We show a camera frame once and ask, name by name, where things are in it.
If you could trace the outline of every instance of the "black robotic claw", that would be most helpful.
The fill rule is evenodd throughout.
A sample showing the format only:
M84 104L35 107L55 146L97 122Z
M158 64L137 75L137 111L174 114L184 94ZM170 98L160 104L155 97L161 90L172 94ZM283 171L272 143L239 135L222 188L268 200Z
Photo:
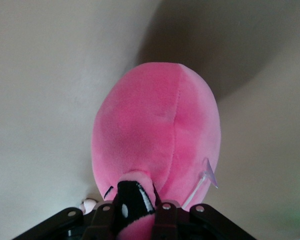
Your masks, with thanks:
M66 208L13 240L114 240L115 204L102 202L84 215ZM160 203L155 212L151 240L256 240L207 204L184 211L171 202Z

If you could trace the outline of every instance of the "white rivet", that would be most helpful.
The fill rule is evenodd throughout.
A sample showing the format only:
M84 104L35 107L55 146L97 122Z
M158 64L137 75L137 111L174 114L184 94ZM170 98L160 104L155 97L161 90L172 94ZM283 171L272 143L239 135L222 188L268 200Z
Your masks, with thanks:
M171 208L171 205L169 203L165 203L165 204L162 205L162 208L164 210L169 210Z
M203 206L199 205L199 206L196 206L196 207L195 207L195 210L197 210L197 212L202 213L205 209L204 209Z
M75 211L70 211L69 213L68 213L68 217L72 217L72 216L74 216L74 215L76 215L77 213L75 212Z
M103 211L109 211L109 210L110 210L110 207L109 207L109 206L104 206L104 207L102 208L102 210L103 210Z
M125 217L125 218L127 218L128 217L128 207L127 207L127 205L125 205L125 204L122 204L122 208L121 208L121 211L122 211L122 215Z

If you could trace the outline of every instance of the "plush toy head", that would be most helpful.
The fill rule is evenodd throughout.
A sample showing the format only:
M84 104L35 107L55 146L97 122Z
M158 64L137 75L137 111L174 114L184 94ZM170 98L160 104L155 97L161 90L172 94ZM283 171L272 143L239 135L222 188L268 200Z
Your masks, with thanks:
M124 75L96 115L91 144L98 189L104 200L117 196L118 238L150 239L155 189L187 211L201 203L220 141L215 98L194 71L151 62Z

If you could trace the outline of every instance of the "black stitched detail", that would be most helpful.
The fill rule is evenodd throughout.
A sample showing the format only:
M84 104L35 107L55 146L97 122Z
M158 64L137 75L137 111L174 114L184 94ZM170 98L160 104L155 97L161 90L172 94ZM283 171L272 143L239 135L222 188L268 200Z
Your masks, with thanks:
M105 199L106 198L106 196L111 192L111 190L113 189L114 187L113 186L111 186L109 189L108 189L108 191L106 191L106 193L105 193L105 195L104 195L104 197L103 197L103 199Z

